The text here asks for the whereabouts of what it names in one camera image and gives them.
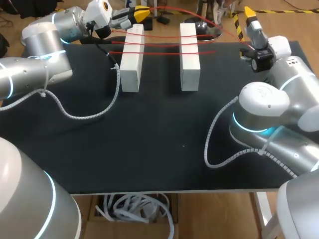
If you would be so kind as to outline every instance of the white cable bundle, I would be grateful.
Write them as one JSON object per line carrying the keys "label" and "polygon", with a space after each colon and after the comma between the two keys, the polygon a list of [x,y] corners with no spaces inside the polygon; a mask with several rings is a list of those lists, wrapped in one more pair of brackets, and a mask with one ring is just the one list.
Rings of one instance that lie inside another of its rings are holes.
{"label": "white cable bundle", "polygon": [[215,116],[208,134],[207,134],[207,138],[206,138],[206,142],[205,142],[205,150],[204,150],[204,160],[205,160],[205,164],[207,165],[207,167],[209,168],[221,168],[223,166],[225,166],[226,164],[230,163],[231,161],[233,161],[234,159],[238,158],[241,155],[244,155],[246,153],[258,153],[259,155],[265,155],[267,157],[269,157],[270,159],[272,159],[273,161],[275,161],[279,166],[281,166],[287,173],[289,173],[289,175],[291,175],[293,178],[297,178],[297,175],[291,171],[284,163],[282,163],[279,159],[277,159],[275,156],[273,156],[272,154],[261,150],[261,149],[257,149],[257,148],[249,148],[249,149],[245,149],[245,150],[241,150],[239,152],[237,152],[236,154],[234,154],[233,156],[231,156],[230,158],[226,159],[224,162],[219,163],[219,164],[210,164],[208,162],[208,158],[207,158],[207,152],[208,152],[208,145],[209,145],[209,140],[210,140],[210,136],[211,133],[214,129],[214,126],[218,120],[218,118],[220,117],[220,115],[229,107],[231,106],[233,103],[235,103],[238,100],[238,97],[235,97],[234,99],[232,99],[227,105],[225,105]]}
{"label": "white cable bundle", "polygon": [[[97,205],[95,208],[103,217],[111,222],[149,223],[157,216],[157,213],[160,211],[159,207],[162,207],[165,210],[165,213],[160,216],[165,217],[167,215],[170,227],[168,239],[172,239],[174,236],[174,223],[169,212],[169,200],[165,194],[161,195],[165,197],[167,205],[145,194],[125,194],[118,199],[114,203],[113,208],[111,208],[114,200],[114,194],[106,194],[103,201],[104,211],[102,211]],[[152,213],[142,217],[141,211],[144,210],[145,212],[146,207],[148,210],[152,209]],[[115,218],[110,216],[110,212],[114,214]]]}
{"label": "white cable bundle", "polygon": [[93,119],[93,118],[96,118],[96,117],[99,117],[103,114],[105,114],[114,104],[117,96],[118,96],[118,93],[119,93],[119,88],[120,88],[120,82],[121,82],[121,78],[120,78],[120,68],[119,68],[119,65],[118,64],[115,64],[114,68],[116,69],[116,74],[117,74],[117,82],[116,82],[116,90],[115,90],[115,94],[113,96],[113,99],[111,101],[111,103],[109,104],[109,106],[95,114],[95,115],[92,115],[92,116],[84,116],[84,117],[78,117],[78,116],[72,116],[70,115],[68,112],[65,111],[65,109],[63,108],[61,102],[59,101],[59,99],[56,97],[55,94],[53,94],[51,91],[48,91],[46,89],[37,89],[37,90],[34,90],[34,91],[31,91],[30,93],[26,94],[24,97],[20,98],[19,100],[13,102],[12,104],[10,105],[7,105],[5,107],[0,107],[0,111],[6,111],[8,109],[11,109],[12,107],[15,107],[17,106],[18,104],[20,104],[21,102],[25,101],[26,99],[28,99],[29,97],[33,96],[35,93],[41,93],[41,96],[45,96],[43,93],[46,93],[48,95],[50,95],[54,100],[55,102],[58,104],[61,112],[67,116],[68,118],[71,118],[71,119],[74,119],[74,120],[88,120],[88,119]]}

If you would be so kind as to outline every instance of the floor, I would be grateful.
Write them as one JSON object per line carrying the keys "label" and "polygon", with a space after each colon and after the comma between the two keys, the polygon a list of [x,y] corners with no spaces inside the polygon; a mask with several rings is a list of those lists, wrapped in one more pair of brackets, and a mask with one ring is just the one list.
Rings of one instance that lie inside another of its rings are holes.
{"label": "floor", "polygon": [[[65,0],[59,3],[60,8],[68,8],[74,5],[86,8],[90,0]],[[168,5],[182,7],[195,11],[196,0],[167,0]],[[309,9],[319,7],[318,0],[289,0],[299,8]],[[114,8],[124,6],[121,0],[110,0]],[[283,0],[243,0],[237,9],[243,9],[248,5],[252,9],[266,10],[293,10]],[[1,14],[14,23],[13,28],[0,28],[10,42],[9,56],[19,56],[23,51],[20,43],[20,34],[24,27],[34,18],[20,19],[18,16]],[[318,25],[319,14],[306,13],[260,13],[257,14],[264,31],[268,36],[283,35],[289,40],[298,40],[316,74],[319,74]],[[148,34],[154,35],[178,35],[178,25],[187,16],[168,15],[171,22],[161,25],[154,21],[154,30]],[[244,27],[243,14],[239,15],[239,22]],[[234,22],[230,18],[223,19],[224,28],[233,35],[237,35]],[[223,34],[218,41],[237,41],[236,37]],[[171,39],[147,38],[147,42],[172,42]],[[276,193],[268,194],[272,211],[276,206]],[[82,212],[84,239],[164,239],[168,235],[169,227],[166,224],[132,225],[123,223],[103,223],[88,221],[91,204],[91,196],[75,197]],[[201,193],[181,194],[179,196],[179,223],[175,226],[175,238],[179,239],[257,239],[260,238],[258,224],[254,216],[254,206],[249,193]]]}

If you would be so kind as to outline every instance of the black table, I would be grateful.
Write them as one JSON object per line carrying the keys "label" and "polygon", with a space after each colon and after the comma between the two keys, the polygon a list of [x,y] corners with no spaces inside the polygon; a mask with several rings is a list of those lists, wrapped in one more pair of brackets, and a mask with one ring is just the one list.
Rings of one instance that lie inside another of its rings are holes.
{"label": "black table", "polygon": [[[204,163],[204,144],[216,113],[247,83],[265,78],[266,72],[253,73],[240,60],[240,47],[240,43],[199,46],[200,51],[216,50],[216,54],[200,55],[198,92],[181,91],[179,56],[145,55],[140,91],[120,92],[104,116],[68,119],[50,96],[36,95],[0,114],[0,136],[70,194],[279,188],[290,177],[266,157],[247,154],[220,169]],[[307,62],[297,42],[291,47]],[[100,112],[113,97],[115,70],[109,70],[109,60],[94,45],[70,44],[65,49],[73,76],[48,89],[72,115]],[[178,52],[178,47],[145,51]],[[229,109],[220,117],[212,134],[210,163],[243,149],[229,135],[231,113]]]}

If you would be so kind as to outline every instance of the red cable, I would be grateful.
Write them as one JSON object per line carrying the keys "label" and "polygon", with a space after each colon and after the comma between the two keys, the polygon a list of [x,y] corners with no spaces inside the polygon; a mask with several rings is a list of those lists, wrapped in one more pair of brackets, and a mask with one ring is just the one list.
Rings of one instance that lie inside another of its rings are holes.
{"label": "red cable", "polygon": [[202,51],[193,53],[180,53],[180,52],[121,52],[110,51],[110,54],[144,54],[144,55],[204,55],[215,53],[216,51]]}
{"label": "red cable", "polygon": [[172,10],[175,10],[175,11],[186,12],[186,13],[191,14],[191,15],[193,15],[193,16],[199,17],[200,19],[204,20],[205,22],[214,25],[215,27],[217,27],[217,28],[220,29],[220,30],[224,30],[227,34],[229,34],[229,35],[231,35],[232,37],[235,37],[236,39],[238,39],[238,36],[234,35],[234,34],[231,33],[230,31],[227,31],[226,29],[224,29],[223,27],[217,25],[216,23],[214,23],[214,22],[208,20],[207,18],[205,18],[205,17],[203,17],[203,16],[200,16],[200,15],[198,15],[198,14],[195,14],[195,13],[193,13],[193,12],[191,12],[191,11],[188,11],[188,10],[185,10],[185,9],[182,9],[182,8],[179,8],[179,7],[173,7],[173,6],[157,6],[157,7],[152,7],[152,8],[150,8],[150,10],[151,10],[151,9],[165,9],[165,8],[167,8],[167,9],[172,9]]}
{"label": "red cable", "polygon": [[[218,29],[221,29],[221,30],[225,31],[227,34],[229,34],[229,35],[231,35],[232,37],[236,38],[239,42],[241,42],[241,43],[243,43],[243,44],[245,44],[245,45],[247,45],[248,47],[251,48],[251,46],[250,46],[248,43],[246,43],[246,42],[244,42],[244,41],[238,39],[238,37],[237,37],[236,35],[232,34],[232,33],[229,32],[229,31],[227,31],[227,30],[224,29],[223,27],[221,27],[221,26],[215,24],[214,22],[212,22],[212,21],[206,19],[205,17],[202,17],[202,16],[200,16],[200,15],[198,15],[198,14],[195,14],[195,13],[193,13],[193,12],[191,12],[191,11],[188,11],[188,10],[185,10],[185,9],[182,9],[182,8],[179,8],[179,7],[172,7],[172,6],[157,6],[157,7],[151,7],[150,10],[154,10],[154,9],[165,9],[165,8],[167,8],[167,9],[172,9],[172,10],[176,10],[176,11],[186,12],[186,13],[191,14],[191,15],[193,15],[193,16],[199,17],[200,19],[204,20],[205,22],[208,22],[208,23],[214,25],[215,27],[217,27]],[[118,30],[113,30],[113,32],[121,32],[121,33],[130,34],[130,35],[146,36],[146,37],[155,37],[155,38],[180,38],[180,37],[181,37],[181,36],[148,36],[148,35],[143,35],[143,34],[129,33],[129,32],[125,32],[125,31],[118,31]],[[211,35],[211,34],[208,34],[208,35],[192,35],[192,36],[183,36],[183,37],[195,37],[195,36],[214,36],[214,35]]]}
{"label": "red cable", "polygon": [[153,38],[181,38],[181,37],[214,36],[214,35],[210,35],[210,34],[191,35],[191,36],[149,36],[149,35],[144,35],[144,34],[136,34],[136,33],[126,32],[126,31],[119,31],[119,30],[112,30],[112,32],[120,32],[120,33],[129,34],[129,35],[146,36],[146,37],[153,37]]}
{"label": "red cable", "polygon": [[210,44],[210,43],[213,43],[213,42],[215,42],[215,41],[204,41],[204,42],[197,42],[197,43],[162,45],[162,44],[148,44],[148,43],[112,41],[112,44],[132,44],[132,45],[144,45],[144,46],[152,46],[152,47],[175,47],[175,46],[187,46],[187,45],[197,45],[197,44]]}

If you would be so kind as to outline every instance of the white foam block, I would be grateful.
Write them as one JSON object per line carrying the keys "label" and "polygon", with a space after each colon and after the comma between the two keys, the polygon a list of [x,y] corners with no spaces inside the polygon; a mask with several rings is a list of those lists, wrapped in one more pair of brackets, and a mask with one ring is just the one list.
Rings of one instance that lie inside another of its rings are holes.
{"label": "white foam block", "polygon": [[[127,33],[144,34],[142,24],[134,24]],[[123,52],[144,52],[144,37],[126,34]],[[143,54],[123,54],[120,66],[122,91],[138,92],[141,80]]]}
{"label": "white foam block", "polygon": [[[180,36],[196,35],[195,23],[181,23]],[[180,53],[198,53],[196,37],[181,37],[179,47]],[[200,63],[198,54],[180,55],[180,83],[182,91],[198,91],[200,76]]]}

